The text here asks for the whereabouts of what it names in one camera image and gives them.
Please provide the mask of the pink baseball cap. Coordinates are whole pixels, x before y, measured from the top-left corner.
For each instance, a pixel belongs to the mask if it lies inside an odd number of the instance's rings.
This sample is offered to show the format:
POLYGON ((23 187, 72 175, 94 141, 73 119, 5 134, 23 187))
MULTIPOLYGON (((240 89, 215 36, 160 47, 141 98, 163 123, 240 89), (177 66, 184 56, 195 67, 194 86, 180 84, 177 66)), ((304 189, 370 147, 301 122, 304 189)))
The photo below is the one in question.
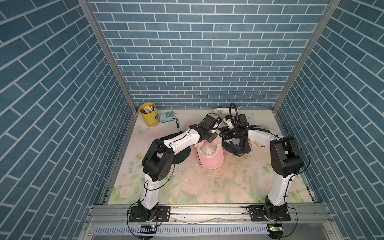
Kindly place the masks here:
POLYGON ((224 163, 224 152, 222 147, 222 138, 217 136, 211 143, 208 140, 202 140, 195 144, 199 161, 206 170, 215 170, 224 163))

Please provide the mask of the beige baseball cap with text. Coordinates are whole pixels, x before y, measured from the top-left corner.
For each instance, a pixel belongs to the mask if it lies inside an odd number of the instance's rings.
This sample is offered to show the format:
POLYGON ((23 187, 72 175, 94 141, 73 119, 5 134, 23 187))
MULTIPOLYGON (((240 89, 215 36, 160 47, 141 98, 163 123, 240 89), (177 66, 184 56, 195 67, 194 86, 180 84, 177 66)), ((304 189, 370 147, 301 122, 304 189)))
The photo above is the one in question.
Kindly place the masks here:
POLYGON ((282 136, 279 136, 275 130, 267 126, 261 125, 260 128, 265 131, 250 130, 247 133, 247 137, 249 139, 254 159, 262 164, 270 164, 270 141, 280 140, 282 136))

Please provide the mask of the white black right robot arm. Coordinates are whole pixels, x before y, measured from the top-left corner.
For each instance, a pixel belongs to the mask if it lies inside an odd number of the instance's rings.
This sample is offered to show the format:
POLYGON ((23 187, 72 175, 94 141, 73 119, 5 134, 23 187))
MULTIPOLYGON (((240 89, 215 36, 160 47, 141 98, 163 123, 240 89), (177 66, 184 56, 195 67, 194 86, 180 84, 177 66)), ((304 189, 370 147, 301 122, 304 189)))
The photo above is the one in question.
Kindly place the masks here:
POLYGON ((259 143, 270 150, 271 166, 274 170, 272 189, 266 196, 263 208, 264 216, 276 220, 288 212, 286 197, 290 181, 300 174, 304 162, 299 146, 293 137, 280 137, 270 130, 250 125, 245 114, 229 114, 221 128, 223 148, 235 155, 242 156, 251 152, 249 141, 259 143))

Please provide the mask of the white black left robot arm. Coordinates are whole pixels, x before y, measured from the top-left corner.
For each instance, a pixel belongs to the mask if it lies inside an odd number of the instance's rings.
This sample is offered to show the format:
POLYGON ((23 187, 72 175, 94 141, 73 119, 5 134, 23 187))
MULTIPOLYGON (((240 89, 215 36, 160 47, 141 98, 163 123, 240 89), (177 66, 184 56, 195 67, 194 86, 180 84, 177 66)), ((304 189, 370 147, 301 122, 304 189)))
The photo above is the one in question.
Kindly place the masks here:
POLYGON ((191 125, 185 132, 168 140, 156 139, 152 142, 142 161, 145 190, 138 200, 141 220, 149 222, 155 217, 159 205, 159 190, 164 186, 161 181, 170 173, 175 156, 202 140, 212 142, 217 137, 216 130, 222 122, 219 115, 207 114, 199 124, 191 125))

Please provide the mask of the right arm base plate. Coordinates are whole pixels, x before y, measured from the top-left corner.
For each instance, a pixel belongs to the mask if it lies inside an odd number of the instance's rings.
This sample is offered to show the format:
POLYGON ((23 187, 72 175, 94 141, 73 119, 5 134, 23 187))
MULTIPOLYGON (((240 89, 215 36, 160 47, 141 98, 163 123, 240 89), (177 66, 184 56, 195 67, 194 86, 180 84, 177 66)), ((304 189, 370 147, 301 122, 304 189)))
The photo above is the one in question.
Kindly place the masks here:
POLYGON ((250 205, 246 207, 246 210, 252 222, 291 221, 291 216, 286 205, 277 207, 271 205, 250 205))

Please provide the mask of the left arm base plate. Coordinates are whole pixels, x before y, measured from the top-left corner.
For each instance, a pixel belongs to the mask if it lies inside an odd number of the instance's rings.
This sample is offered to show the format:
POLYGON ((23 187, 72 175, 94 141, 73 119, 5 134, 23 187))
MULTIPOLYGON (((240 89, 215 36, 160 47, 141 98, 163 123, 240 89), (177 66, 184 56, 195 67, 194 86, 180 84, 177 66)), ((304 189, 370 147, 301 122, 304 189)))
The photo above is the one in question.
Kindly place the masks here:
POLYGON ((130 223, 144 223, 144 222, 169 222, 171 215, 170 206, 156 206, 151 210, 147 210, 142 206, 133 206, 128 211, 128 221, 130 223))

